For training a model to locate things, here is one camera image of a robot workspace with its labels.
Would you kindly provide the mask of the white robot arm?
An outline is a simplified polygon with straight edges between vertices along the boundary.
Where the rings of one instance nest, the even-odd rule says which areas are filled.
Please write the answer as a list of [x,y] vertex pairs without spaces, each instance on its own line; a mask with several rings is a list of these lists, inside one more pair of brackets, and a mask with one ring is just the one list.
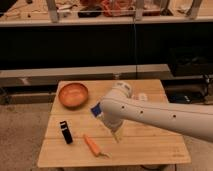
[[213,142],[213,106],[136,100],[132,87],[118,81],[102,97],[100,108],[112,131],[130,120]]

